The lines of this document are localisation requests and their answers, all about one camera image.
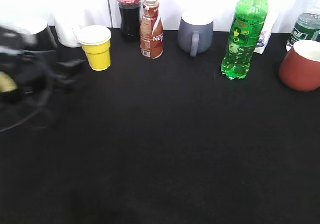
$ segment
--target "white cup rim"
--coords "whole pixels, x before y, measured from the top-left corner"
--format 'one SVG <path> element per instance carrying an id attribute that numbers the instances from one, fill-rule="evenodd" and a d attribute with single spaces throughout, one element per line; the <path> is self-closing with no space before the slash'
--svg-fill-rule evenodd
<path id="1" fill-rule="evenodd" d="M 214 17 L 208 13 L 197 11 L 197 10 L 188 10 L 182 14 L 182 19 L 191 25 L 204 26 L 211 24 L 214 21 Z"/>
<path id="2" fill-rule="evenodd" d="M 320 63 L 320 43 L 313 40 L 299 40 L 293 45 L 295 52 L 311 61 Z"/>

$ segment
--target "plastic cup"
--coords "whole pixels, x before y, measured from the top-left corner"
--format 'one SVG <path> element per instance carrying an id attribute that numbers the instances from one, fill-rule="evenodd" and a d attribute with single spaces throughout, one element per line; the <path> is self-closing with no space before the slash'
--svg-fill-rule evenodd
<path id="1" fill-rule="evenodd" d="M 111 66 L 110 29 L 101 25 L 87 26 L 80 30 L 77 38 L 93 70 L 103 71 Z"/>

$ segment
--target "green bottle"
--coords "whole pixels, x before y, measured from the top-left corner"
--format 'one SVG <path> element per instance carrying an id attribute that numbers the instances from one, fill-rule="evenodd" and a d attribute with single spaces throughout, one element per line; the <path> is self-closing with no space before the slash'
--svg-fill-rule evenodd
<path id="1" fill-rule="evenodd" d="M 262 32 L 269 7 L 268 0 L 240 0 L 235 8 L 228 49 L 221 72 L 228 79 L 244 79 Z"/>

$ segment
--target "mug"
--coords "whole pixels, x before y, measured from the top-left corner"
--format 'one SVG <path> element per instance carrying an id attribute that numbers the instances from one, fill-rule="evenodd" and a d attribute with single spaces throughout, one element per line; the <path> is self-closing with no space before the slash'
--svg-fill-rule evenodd
<path id="1" fill-rule="evenodd" d="M 47 21 L 30 17 L 13 24 L 13 29 L 22 35 L 25 50 L 56 50 L 57 43 Z"/>
<path id="2" fill-rule="evenodd" d="M 206 52 L 212 44 L 214 36 L 214 19 L 206 13 L 187 11 L 183 13 L 179 32 L 180 48 L 190 53 L 191 57 Z"/>
<path id="3" fill-rule="evenodd" d="M 279 71 L 282 82 L 296 91 L 320 87 L 320 43 L 300 40 L 284 58 Z"/>
<path id="4" fill-rule="evenodd" d="M 57 9 L 53 15 L 59 42 L 69 48 L 81 47 L 77 34 L 82 28 L 94 24 L 89 11 L 81 7 L 69 7 Z"/>

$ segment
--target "mug handle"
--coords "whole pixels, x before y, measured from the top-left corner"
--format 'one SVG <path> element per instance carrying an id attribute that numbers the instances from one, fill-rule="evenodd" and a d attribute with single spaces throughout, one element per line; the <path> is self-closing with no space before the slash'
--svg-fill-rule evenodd
<path id="1" fill-rule="evenodd" d="M 192 44 L 191 44 L 191 51 L 190 51 L 191 57 L 196 57 L 198 53 L 199 39 L 200 39 L 200 33 L 194 32 L 192 36 Z"/>

